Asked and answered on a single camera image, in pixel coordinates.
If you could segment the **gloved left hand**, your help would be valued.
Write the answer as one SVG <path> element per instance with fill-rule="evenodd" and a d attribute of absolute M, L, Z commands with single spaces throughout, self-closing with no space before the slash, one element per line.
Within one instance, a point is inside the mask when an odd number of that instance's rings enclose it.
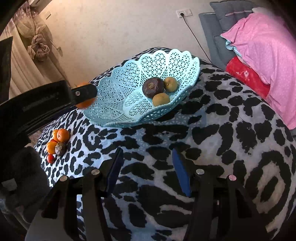
<path fill-rule="evenodd" d="M 50 191 L 41 157 L 33 147 L 25 147 L 12 159 L 1 162 L 1 211 L 18 213 L 31 223 Z"/>

